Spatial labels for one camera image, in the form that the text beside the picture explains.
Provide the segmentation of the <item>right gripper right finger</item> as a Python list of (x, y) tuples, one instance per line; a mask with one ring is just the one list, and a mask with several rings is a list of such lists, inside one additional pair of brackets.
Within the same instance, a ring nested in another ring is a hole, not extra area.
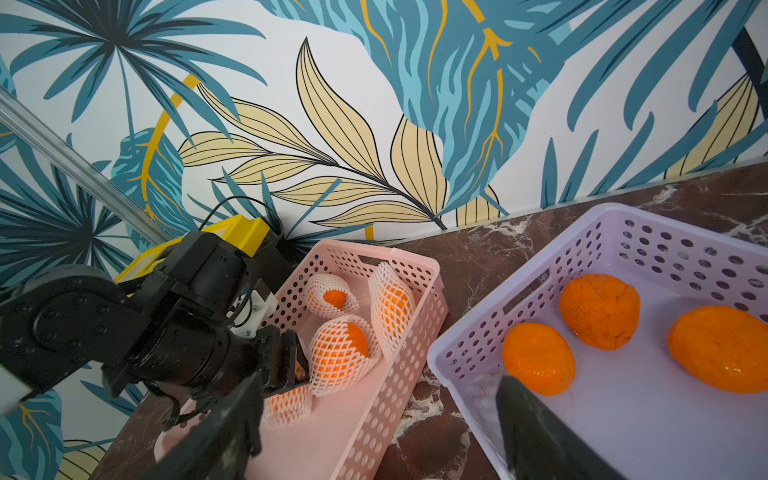
[(623, 477), (516, 378), (502, 378), (496, 407), (506, 462), (516, 479)]

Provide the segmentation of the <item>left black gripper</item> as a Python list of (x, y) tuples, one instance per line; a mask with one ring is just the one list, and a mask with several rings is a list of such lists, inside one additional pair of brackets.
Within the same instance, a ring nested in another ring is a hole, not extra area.
[(243, 381), (255, 377), (269, 398), (310, 382), (309, 363), (295, 331), (267, 326), (253, 339), (221, 331), (203, 370), (203, 392), (227, 396)]

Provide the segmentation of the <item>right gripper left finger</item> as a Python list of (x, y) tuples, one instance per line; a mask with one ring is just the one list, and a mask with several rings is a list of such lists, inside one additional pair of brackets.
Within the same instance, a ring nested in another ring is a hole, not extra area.
[(256, 374), (244, 380), (142, 477), (243, 479), (250, 458), (261, 452), (262, 392)]

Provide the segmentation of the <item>netted orange end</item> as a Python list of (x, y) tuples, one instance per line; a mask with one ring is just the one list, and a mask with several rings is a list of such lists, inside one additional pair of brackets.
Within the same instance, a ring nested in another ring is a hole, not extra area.
[(265, 400), (261, 427), (276, 430), (308, 417), (312, 411), (311, 384), (306, 383), (286, 393)]

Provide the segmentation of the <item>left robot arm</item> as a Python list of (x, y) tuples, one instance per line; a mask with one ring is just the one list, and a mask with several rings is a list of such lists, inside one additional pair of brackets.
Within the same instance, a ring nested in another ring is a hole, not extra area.
[(256, 377), (265, 396), (307, 384), (296, 334), (276, 326), (254, 338), (233, 333), (266, 266), (202, 231), (168, 247), (149, 274), (118, 283), (81, 264), (62, 265), (1, 294), (5, 388), (23, 401), (97, 361), (111, 396), (160, 382), (198, 396), (226, 396)]

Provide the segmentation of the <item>pink perforated basket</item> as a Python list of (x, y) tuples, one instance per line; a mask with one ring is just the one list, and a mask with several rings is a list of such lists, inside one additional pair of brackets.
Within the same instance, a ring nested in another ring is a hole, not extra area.
[(342, 277), (369, 318), (368, 279), (388, 262), (413, 292), (414, 318), (390, 359), (380, 359), (359, 383), (315, 398), (308, 417), (260, 432), (263, 450), (246, 467), (246, 479), (371, 479), (393, 440), (425, 366), (427, 352), (448, 314), (438, 262), (395, 248), (337, 240), (318, 242), (277, 295), (268, 318), (293, 328), (307, 347), (323, 321), (303, 306), (306, 283), (316, 273)]

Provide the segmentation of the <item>yellow black toolbox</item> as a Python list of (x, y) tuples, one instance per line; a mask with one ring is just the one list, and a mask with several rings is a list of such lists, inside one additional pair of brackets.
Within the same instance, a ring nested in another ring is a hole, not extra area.
[(207, 268), (212, 278), (221, 280), (226, 273), (244, 273), (263, 280), (272, 292), (277, 292), (292, 272), (278, 243), (279, 237), (264, 220), (236, 215), (141, 253), (116, 277), (116, 282), (136, 282), (161, 268), (179, 273), (183, 280), (200, 280), (206, 270), (204, 264), (212, 258), (235, 262), (219, 273)]

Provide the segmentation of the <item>purple perforated basket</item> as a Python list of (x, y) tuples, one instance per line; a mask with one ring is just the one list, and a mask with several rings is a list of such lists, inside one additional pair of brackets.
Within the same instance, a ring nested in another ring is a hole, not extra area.
[[(578, 340), (560, 316), (568, 282), (607, 274), (641, 299), (638, 328), (606, 352)], [(502, 344), (521, 323), (557, 330), (577, 371), (544, 404), (628, 479), (763, 479), (767, 396), (705, 385), (669, 355), (672, 323), (724, 305), (767, 317), (767, 251), (618, 203), (598, 205), (557, 236), (431, 346), (428, 364), (451, 393), (496, 473), (512, 477), (495, 397)]]

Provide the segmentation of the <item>left aluminium corner post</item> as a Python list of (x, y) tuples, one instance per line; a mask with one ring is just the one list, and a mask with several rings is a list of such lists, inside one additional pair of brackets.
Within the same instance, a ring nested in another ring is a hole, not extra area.
[(1, 88), (1, 122), (148, 241), (161, 244), (171, 239), (128, 196), (4, 87)]

